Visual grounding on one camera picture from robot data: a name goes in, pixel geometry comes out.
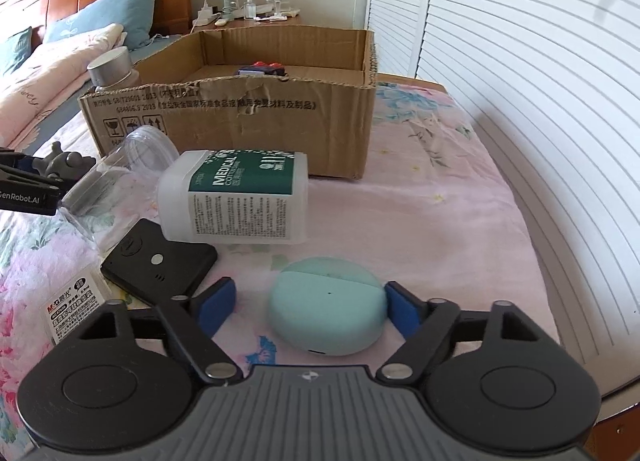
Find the brown cardboard box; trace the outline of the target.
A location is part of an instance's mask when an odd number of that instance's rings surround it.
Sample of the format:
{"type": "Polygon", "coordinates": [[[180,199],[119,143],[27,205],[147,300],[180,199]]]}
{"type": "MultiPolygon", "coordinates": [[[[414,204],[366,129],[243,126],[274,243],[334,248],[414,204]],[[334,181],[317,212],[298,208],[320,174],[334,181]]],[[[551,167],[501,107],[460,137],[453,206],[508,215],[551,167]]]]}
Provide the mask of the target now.
{"type": "Polygon", "coordinates": [[[378,63],[368,30],[272,26],[199,31],[137,62],[135,88],[79,99],[101,155],[141,125],[178,151],[303,152],[312,175],[366,169],[378,63]],[[279,62],[286,77],[238,76],[279,62]]]}

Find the capsule jar with silver lid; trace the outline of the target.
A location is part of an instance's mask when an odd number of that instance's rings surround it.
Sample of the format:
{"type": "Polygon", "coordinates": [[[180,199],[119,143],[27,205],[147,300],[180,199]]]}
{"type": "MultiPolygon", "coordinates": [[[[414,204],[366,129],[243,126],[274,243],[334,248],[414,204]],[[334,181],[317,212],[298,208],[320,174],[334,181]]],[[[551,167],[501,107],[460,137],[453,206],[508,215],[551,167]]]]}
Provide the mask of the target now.
{"type": "Polygon", "coordinates": [[[87,71],[97,91],[133,88],[139,84],[139,72],[134,69],[126,46],[112,48],[94,58],[87,66],[87,71]]]}

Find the blue pillow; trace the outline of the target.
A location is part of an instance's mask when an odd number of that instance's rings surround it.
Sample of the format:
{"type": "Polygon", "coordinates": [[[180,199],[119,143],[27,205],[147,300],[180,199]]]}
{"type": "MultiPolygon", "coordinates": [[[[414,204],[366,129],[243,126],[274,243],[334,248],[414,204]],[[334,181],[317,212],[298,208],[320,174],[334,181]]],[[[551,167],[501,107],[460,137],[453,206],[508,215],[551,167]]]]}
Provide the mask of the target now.
{"type": "Polygon", "coordinates": [[[21,67],[32,54],[32,28],[27,27],[1,42],[0,73],[8,76],[21,67]]]}
{"type": "Polygon", "coordinates": [[[150,39],[154,7],[155,0],[96,0],[47,28],[43,42],[56,42],[117,24],[127,33],[125,45],[133,51],[150,39]]]}

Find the grey elephant toy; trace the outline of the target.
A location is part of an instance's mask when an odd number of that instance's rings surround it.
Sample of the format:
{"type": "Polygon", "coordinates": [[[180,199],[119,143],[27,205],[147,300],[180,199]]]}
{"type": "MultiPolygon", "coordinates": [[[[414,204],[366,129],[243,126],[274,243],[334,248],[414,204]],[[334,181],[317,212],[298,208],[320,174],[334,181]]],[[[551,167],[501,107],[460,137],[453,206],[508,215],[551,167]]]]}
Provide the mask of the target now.
{"type": "Polygon", "coordinates": [[[63,181],[78,181],[96,164],[96,159],[77,151],[64,151],[60,142],[53,142],[49,155],[32,160],[32,167],[42,177],[58,177],[63,181]]]}

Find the clear pen refill case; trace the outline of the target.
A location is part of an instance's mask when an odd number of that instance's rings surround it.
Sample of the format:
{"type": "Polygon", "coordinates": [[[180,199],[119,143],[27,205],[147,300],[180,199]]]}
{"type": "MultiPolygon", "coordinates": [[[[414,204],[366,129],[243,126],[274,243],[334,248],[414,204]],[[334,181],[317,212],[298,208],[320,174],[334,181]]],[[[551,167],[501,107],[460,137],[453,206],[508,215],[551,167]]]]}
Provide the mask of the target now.
{"type": "Polygon", "coordinates": [[[117,298],[98,264],[78,270],[43,305],[43,321],[51,342],[60,343],[102,304],[117,298]]]}

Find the black square device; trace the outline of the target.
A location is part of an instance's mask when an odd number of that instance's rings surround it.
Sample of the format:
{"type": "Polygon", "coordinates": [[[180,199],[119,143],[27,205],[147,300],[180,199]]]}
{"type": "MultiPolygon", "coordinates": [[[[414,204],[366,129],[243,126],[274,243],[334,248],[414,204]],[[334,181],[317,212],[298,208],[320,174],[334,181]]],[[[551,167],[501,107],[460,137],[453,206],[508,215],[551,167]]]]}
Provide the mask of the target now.
{"type": "Polygon", "coordinates": [[[140,218],[107,255],[100,270],[118,288],[156,305],[177,295],[192,295],[217,259],[212,245],[169,241],[160,225],[140,218]]]}

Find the white medical cotton bottle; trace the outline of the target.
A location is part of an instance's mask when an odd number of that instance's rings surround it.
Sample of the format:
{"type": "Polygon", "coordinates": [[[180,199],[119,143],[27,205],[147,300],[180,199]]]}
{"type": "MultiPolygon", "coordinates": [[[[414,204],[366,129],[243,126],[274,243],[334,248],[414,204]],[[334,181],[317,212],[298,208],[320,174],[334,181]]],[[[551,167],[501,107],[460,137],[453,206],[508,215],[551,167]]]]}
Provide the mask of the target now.
{"type": "Polygon", "coordinates": [[[306,240],[308,160],[281,150],[192,150],[162,174],[156,204],[169,241],[298,244],[306,240]]]}

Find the floral pink table cloth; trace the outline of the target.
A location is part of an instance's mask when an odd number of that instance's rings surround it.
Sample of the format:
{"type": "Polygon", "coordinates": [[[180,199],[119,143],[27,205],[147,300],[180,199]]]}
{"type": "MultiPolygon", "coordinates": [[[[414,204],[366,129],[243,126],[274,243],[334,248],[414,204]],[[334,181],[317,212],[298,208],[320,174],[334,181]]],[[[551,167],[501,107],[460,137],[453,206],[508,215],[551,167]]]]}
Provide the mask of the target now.
{"type": "MultiPolygon", "coordinates": [[[[21,458],[30,446],[15,396],[52,345],[44,303],[107,252],[63,215],[2,213],[3,459],[21,458]]],[[[238,298],[215,341],[243,369],[319,363],[319,355],[283,342],[266,317],[274,279],[307,257],[346,259],[420,299],[444,297],[465,309],[510,299],[544,331],[556,331],[514,195],[470,118],[441,92],[378,85],[366,172],[356,182],[310,181],[305,242],[223,245],[218,254],[208,279],[231,277],[238,298]]]]}

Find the pink floral quilt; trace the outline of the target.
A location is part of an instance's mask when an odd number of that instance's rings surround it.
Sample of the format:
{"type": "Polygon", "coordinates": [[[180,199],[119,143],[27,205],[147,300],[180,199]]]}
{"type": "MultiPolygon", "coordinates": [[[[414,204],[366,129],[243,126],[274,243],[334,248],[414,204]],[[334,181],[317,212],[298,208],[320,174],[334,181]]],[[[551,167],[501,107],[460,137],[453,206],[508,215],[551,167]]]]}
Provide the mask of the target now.
{"type": "Polygon", "coordinates": [[[9,77],[1,80],[1,146],[20,148],[18,142],[50,114],[54,99],[73,94],[86,82],[87,66],[109,51],[124,27],[111,24],[67,39],[43,43],[9,77]]]}

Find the mint green round case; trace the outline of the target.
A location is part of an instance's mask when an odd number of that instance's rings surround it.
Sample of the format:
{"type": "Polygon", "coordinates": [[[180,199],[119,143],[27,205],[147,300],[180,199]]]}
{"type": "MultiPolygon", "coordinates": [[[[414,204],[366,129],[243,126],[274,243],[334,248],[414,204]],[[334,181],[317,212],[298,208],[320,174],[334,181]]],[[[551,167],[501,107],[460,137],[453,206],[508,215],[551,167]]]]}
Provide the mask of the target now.
{"type": "Polygon", "coordinates": [[[299,351],[354,355],[382,337],[386,292],[358,264],[310,257],[281,270],[269,293],[267,316],[272,330],[299,351]]]}

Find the blue bed sheet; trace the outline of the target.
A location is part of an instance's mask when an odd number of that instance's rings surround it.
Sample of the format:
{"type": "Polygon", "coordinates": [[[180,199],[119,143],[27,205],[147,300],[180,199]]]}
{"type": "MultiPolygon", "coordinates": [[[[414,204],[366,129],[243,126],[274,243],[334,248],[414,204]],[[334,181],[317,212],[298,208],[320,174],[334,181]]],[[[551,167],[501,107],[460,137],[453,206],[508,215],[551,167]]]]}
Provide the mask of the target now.
{"type": "MultiPolygon", "coordinates": [[[[178,39],[180,39],[178,34],[174,34],[173,36],[160,36],[157,34],[152,37],[152,41],[149,44],[129,53],[131,61],[135,65],[137,62],[140,62],[140,60],[150,57],[178,39]]],[[[35,126],[37,134],[27,146],[30,152],[35,152],[51,138],[57,130],[61,129],[63,125],[70,122],[70,120],[78,114],[80,111],[78,98],[87,93],[90,88],[92,88],[92,82],[88,79],[77,91],[74,91],[70,97],[60,103],[52,111],[52,114],[49,114],[35,126]]]]}

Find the clear plastic jar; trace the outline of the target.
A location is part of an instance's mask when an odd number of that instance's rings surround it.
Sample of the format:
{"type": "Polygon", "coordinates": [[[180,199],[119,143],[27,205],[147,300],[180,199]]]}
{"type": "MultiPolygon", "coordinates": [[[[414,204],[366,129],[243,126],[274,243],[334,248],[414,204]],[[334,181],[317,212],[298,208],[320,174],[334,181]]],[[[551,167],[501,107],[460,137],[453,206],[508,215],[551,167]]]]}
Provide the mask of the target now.
{"type": "Polygon", "coordinates": [[[67,192],[62,213],[96,249],[110,251],[140,218],[157,218],[160,177],[178,157],[168,136],[143,125],[67,192]]]}

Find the wooden nightstand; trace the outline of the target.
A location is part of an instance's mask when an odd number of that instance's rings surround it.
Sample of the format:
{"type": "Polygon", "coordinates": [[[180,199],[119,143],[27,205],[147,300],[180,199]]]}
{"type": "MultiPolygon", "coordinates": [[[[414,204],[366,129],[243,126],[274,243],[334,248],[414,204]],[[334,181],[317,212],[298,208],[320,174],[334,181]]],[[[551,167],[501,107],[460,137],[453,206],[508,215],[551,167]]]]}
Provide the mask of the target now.
{"type": "Polygon", "coordinates": [[[199,31],[218,31],[234,28],[250,28],[250,27],[272,27],[272,26],[301,26],[303,25],[302,18],[299,16],[289,17],[287,20],[251,20],[251,19],[235,19],[229,20],[224,25],[217,25],[218,20],[210,22],[206,26],[194,26],[191,32],[199,31]]]}

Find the white louvered closet door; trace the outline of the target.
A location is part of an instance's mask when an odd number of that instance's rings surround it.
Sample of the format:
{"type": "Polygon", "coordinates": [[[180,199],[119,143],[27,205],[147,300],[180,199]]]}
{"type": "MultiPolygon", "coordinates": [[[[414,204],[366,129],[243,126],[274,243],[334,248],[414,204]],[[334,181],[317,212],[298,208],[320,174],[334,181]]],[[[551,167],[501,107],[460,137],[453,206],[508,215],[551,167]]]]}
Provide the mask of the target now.
{"type": "Polygon", "coordinates": [[[442,84],[510,184],[563,344],[639,377],[639,0],[368,0],[383,72],[442,84]]]}

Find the black toy block red wheels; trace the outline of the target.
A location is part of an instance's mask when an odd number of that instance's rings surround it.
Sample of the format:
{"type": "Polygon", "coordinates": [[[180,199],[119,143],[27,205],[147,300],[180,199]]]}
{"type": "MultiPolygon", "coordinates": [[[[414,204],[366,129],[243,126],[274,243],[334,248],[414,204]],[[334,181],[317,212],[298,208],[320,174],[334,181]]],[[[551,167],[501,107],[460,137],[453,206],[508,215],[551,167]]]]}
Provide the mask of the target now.
{"type": "Polygon", "coordinates": [[[254,62],[254,64],[239,68],[236,74],[238,76],[271,77],[286,77],[288,75],[279,62],[254,62]]]}

